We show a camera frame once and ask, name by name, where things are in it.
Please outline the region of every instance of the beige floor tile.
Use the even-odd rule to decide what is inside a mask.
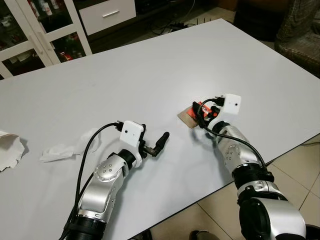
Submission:
[[[273,164],[310,190],[320,172],[320,147],[296,147],[280,156]]]
[[[200,14],[197,14],[197,12],[194,12],[192,15],[192,18],[189,19],[188,21],[185,21],[186,24],[197,24],[197,19],[198,19],[198,24],[203,24],[207,23],[210,20],[216,20],[216,19],[224,19],[226,21],[232,22],[234,21],[236,12],[226,10],[220,7],[214,7],[213,9],[206,11],[206,12],[201,12]]]
[[[275,42],[274,41],[262,41],[262,40],[260,40],[260,42],[263,43],[264,45],[268,46],[272,50],[275,50]]]
[[[315,183],[313,184],[312,188],[311,188],[311,192],[316,195],[317,197],[320,198],[320,178],[319,175],[315,180]]]
[[[189,234],[193,230],[207,230],[221,240],[231,240],[197,204],[188,207],[150,230],[154,240],[189,240]]]
[[[320,134],[317,136],[311,138],[310,140],[306,141],[305,144],[310,144],[310,143],[315,143],[315,142],[320,142]]]
[[[268,170],[272,172],[274,176],[274,183],[277,185],[279,190],[297,209],[299,209],[309,191],[272,164],[268,166]]]
[[[300,209],[300,213],[306,224],[320,226],[320,198],[310,192]]]
[[[237,188],[234,183],[231,183],[198,202],[234,240],[242,237],[237,200]]]

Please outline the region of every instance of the crumpled paper towel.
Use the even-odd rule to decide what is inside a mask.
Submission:
[[[98,128],[92,128],[90,131],[84,133],[80,138],[75,139],[69,144],[58,144],[50,147],[42,152],[40,161],[47,163],[55,160],[67,159],[72,155],[81,155],[84,153],[86,146],[92,137],[92,135],[98,130]],[[100,145],[100,133],[93,139],[90,145],[88,153],[95,152]]]
[[[25,147],[18,135],[0,130],[0,171],[14,168],[24,151]]]

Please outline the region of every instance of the white cabinet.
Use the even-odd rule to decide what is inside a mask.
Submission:
[[[91,54],[72,0],[0,0],[0,80]]]
[[[86,34],[91,35],[136,16],[135,0],[108,0],[79,11]]]

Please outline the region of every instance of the black cable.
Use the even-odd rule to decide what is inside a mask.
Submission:
[[[88,184],[90,183],[90,180],[92,179],[93,176],[94,176],[94,173],[91,173],[91,175],[89,176],[89,178],[86,180],[85,184],[83,185],[83,187],[82,187],[82,189],[81,189],[79,198],[84,194],[84,192],[85,192],[85,190],[86,190],[86,188],[87,188]],[[73,206],[73,208],[72,208],[72,210],[71,210],[71,212],[70,212],[70,214],[69,214],[69,217],[68,217],[68,219],[67,219],[67,221],[66,221],[67,224],[69,224],[69,223],[71,222],[71,218],[72,218],[72,216],[73,216],[73,212],[74,212],[74,211],[75,211],[75,206]],[[65,239],[66,236],[68,235],[68,233],[69,233],[69,230],[67,230],[67,229],[65,228],[65,229],[63,230],[62,235],[61,235],[61,237],[59,238],[59,240]]]
[[[151,32],[152,32],[153,34],[155,34],[155,35],[162,35],[162,34],[165,32],[165,30],[168,28],[168,26],[172,23],[172,21],[173,21],[173,20],[170,19],[170,21],[169,21],[167,24],[165,24],[163,27],[158,27],[158,26],[156,26],[154,23],[151,23],[151,24],[150,24],[150,30],[151,30]],[[152,25],[154,25],[158,30],[161,30],[161,31],[160,31],[160,32],[155,32],[155,31],[152,29]]]
[[[82,178],[82,173],[84,170],[84,166],[85,166],[85,161],[86,161],[86,157],[90,148],[91,143],[93,142],[94,138],[104,129],[111,127],[111,126],[117,126],[118,123],[117,122],[113,122],[113,123],[109,123],[107,125],[104,125],[103,127],[101,127],[98,131],[96,131],[92,137],[90,138],[88,144],[85,147],[84,153],[83,153],[83,157],[82,157],[82,161],[81,161],[81,166],[80,166],[80,170],[79,170],[79,174],[78,174],[78,179],[76,182],[76,190],[75,190],[75,198],[74,198],[74,206],[73,209],[77,209],[78,207],[78,203],[79,203],[79,199],[80,199],[80,185],[81,185],[81,178]],[[77,214],[77,211],[73,211],[72,213],[72,217],[71,219],[75,219],[75,216]]]
[[[237,141],[237,142],[239,142],[239,143],[241,143],[243,145],[246,145],[248,148],[250,148],[253,151],[254,155],[257,157],[257,159],[261,163],[262,167],[266,169],[267,167],[266,167],[265,161],[263,160],[262,156],[254,148],[254,146],[252,146],[250,143],[248,143],[247,141],[244,141],[244,140],[242,140],[240,138],[237,138],[237,137],[220,134],[220,133],[212,131],[211,129],[206,127],[206,124],[204,123],[203,117],[200,115],[200,111],[202,111],[202,107],[204,106],[204,104],[206,104],[207,102],[214,102],[214,100],[216,100],[216,99],[214,99],[214,98],[207,99],[207,100],[203,101],[203,103],[201,103],[200,107],[198,108],[198,110],[196,112],[196,116],[197,116],[197,120],[201,124],[201,125],[199,124],[200,127],[203,127],[205,130],[207,130],[209,133],[211,133],[211,134],[213,134],[215,136],[218,136],[218,137],[221,137],[221,138],[226,138],[226,139],[231,139],[231,140]]]
[[[64,231],[58,240],[64,240],[68,234],[69,234],[69,231]]]

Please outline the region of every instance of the wicker chair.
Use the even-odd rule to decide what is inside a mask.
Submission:
[[[320,77],[320,35],[312,30],[320,0],[290,0],[274,43],[275,50]]]

